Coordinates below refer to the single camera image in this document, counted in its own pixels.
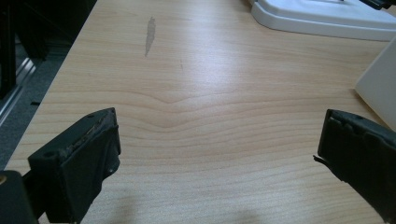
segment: wood grain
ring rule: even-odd
[[[121,166],[84,223],[382,223],[312,155],[327,108],[382,123],[354,84],[387,43],[274,31],[249,11],[98,1],[7,168],[27,172],[31,153],[114,106]]]

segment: white object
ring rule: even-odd
[[[391,40],[396,18],[359,0],[251,0],[251,14],[271,29],[356,39]]]
[[[356,91],[396,131],[396,37],[360,77]]]

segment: gray floor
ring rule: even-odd
[[[0,126],[0,170],[6,167],[68,50],[69,48],[65,46],[49,46],[49,55],[46,60],[34,60],[35,71],[29,78],[26,78],[23,87],[20,83],[21,96],[18,101],[15,101],[15,105]],[[17,67],[25,58],[23,49],[17,45]]]

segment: light wood surface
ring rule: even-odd
[[[83,223],[383,223],[312,155],[328,108],[382,123],[354,85],[387,43],[274,31],[249,11],[99,0],[7,168],[114,106],[121,166]]]

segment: scratch mark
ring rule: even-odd
[[[145,57],[148,57],[152,42],[154,42],[154,38],[155,38],[155,19],[151,17],[148,22],[148,36],[146,37]]]

